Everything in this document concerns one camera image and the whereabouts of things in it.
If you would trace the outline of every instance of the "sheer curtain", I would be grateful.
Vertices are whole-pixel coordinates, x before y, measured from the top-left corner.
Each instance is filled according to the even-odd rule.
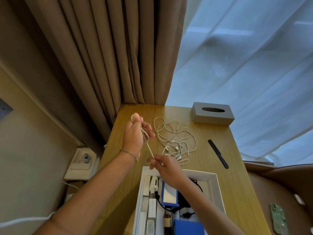
[[[230,105],[243,159],[313,163],[313,0],[188,0],[166,105]]]

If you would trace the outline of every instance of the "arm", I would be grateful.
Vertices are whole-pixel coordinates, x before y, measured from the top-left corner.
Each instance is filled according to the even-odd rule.
[[[168,185],[179,190],[208,234],[244,235],[236,224],[204,197],[199,187],[183,173],[175,158],[164,155],[154,157],[158,161],[147,159],[151,162],[150,169],[155,167]]]
[[[139,158],[143,145],[141,125],[146,128],[150,138],[155,135],[150,124],[143,122],[138,114],[133,119],[134,122],[128,122],[125,127],[122,149]],[[136,160],[131,154],[120,151],[73,198],[45,221],[34,235],[88,234],[109,198],[134,166]]]

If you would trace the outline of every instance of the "green phone case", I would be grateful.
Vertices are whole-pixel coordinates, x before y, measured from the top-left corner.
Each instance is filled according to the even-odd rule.
[[[289,231],[283,209],[279,205],[271,203],[269,204],[269,209],[271,210],[275,233],[279,235],[288,235]]]

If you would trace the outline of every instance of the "white cord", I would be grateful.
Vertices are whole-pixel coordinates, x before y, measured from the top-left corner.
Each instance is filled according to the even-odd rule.
[[[131,121],[132,122],[134,122],[133,117],[134,117],[134,115],[131,116]],[[148,149],[150,151],[150,154],[154,158],[154,155],[153,155],[153,153],[152,153],[152,151],[150,149],[150,146],[148,144],[148,142],[149,142],[149,135],[148,135],[148,133],[146,131],[143,130],[142,125],[140,125],[140,128],[141,128],[141,132],[142,132],[142,135],[143,135],[143,141],[147,144]]]
[[[163,120],[163,123],[160,124],[160,125],[156,128],[156,126],[155,126],[155,120],[156,120],[157,118],[162,119],[162,120]],[[174,122],[174,121],[176,121],[176,122],[178,123],[178,126],[177,126],[176,129],[174,128],[174,126],[173,126],[173,124],[172,124],[172,122]],[[156,118],[154,119],[154,121],[153,121],[153,126],[154,126],[154,129],[155,129],[156,133],[157,133],[157,134],[156,134],[157,138],[159,139],[160,143],[164,146],[164,150],[163,150],[162,154],[164,154],[165,151],[167,151],[167,153],[164,154],[164,155],[174,156],[174,157],[176,158],[176,160],[177,160],[178,162],[180,162],[180,165],[185,165],[185,164],[187,164],[187,163],[189,162],[189,159],[188,159],[188,158],[185,158],[185,159],[181,160],[182,156],[183,156],[185,153],[187,153],[187,154],[189,155],[190,152],[193,152],[193,151],[195,151],[195,150],[197,149],[197,141],[196,141],[196,138],[194,137],[194,135],[192,134],[191,129],[190,129],[190,128],[187,128],[187,127],[183,127],[183,128],[181,128],[181,129],[179,130],[179,129],[178,129],[178,128],[179,128],[179,121],[178,121],[177,119],[173,119],[172,121],[166,123],[165,120],[164,120],[162,117],[156,117]],[[162,135],[160,134],[160,131],[161,131],[162,129],[164,129],[164,128],[167,129],[169,132],[173,133],[173,135],[172,135],[170,138],[166,138],[166,137],[164,137],[164,136],[162,136]],[[175,135],[176,133],[181,133],[181,132],[188,132],[188,133],[189,133],[189,136],[188,136],[188,137],[185,137],[185,138],[182,138],[179,142],[172,140],[173,137],[174,137],[174,135]],[[193,138],[194,138],[194,141],[195,141],[195,144],[196,144],[196,146],[195,146],[195,148],[194,148],[193,150],[189,150],[188,144],[187,144],[185,141],[183,141],[183,140],[188,139],[188,138],[190,138],[190,137],[193,137]]]
[[[64,184],[67,184],[69,186],[75,187],[77,189],[79,189],[77,186],[74,185],[70,185],[66,182],[63,181]],[[0,228],[3,227],[8,227],[17,223],[22,223],[22,222],[27,222],[27,221],[41,221],[41,220],[48,220],[49,218],[51,218],[51,216],[55,213],[56,211],[52,212],[48,217],[26,217],[26,218],[17,218],[11,221],[7,221],[7,222],[2,222],[0,223]]]

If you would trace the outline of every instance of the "wooden table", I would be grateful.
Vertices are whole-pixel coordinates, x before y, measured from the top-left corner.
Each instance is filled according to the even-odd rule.
[[[122,145],[124,127],[135,112],[151,125],[156,117],[161,116],[166,122],[177,119],[181,127],[189,127],[197,140],[198,147],[190,154],[190,162],[183,165],[182,168],[216,173],[228,217],[246,234],[270,234],[229,126],[193,122],[191,108],[139,104],[122,105],[99,169],[118,154]],[[212,139],[220,150],[229,165],[228,170],[223,167],[212,150],[208,139]],[[163,146],[157,138],[151,140],[149,145],[153,153],[162,153]],[[147,146],[143,145],[139,162],[135,164],[135,167],[113,194],[95,222],[91,234],[132,234],[141,171],[143,166],[149,166],[146,162],[148,157]]]

